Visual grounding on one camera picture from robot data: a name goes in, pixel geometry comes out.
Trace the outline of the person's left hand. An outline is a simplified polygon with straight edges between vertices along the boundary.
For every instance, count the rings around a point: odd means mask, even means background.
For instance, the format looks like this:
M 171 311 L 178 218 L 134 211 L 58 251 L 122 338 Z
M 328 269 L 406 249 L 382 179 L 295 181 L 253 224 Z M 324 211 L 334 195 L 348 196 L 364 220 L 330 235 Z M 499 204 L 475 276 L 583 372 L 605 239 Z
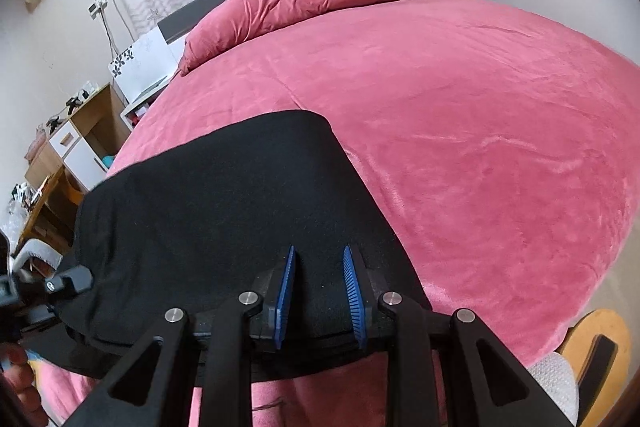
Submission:
M 35 387 L 35 374 L 28 364 L 26 351 L 21 346 L 5 343 L 1 346 L 1 361 L 9 362 L 4 378 L 16 394 L 32 425 L 47 426 L 49 418 L 43 410 L 40 393 Z

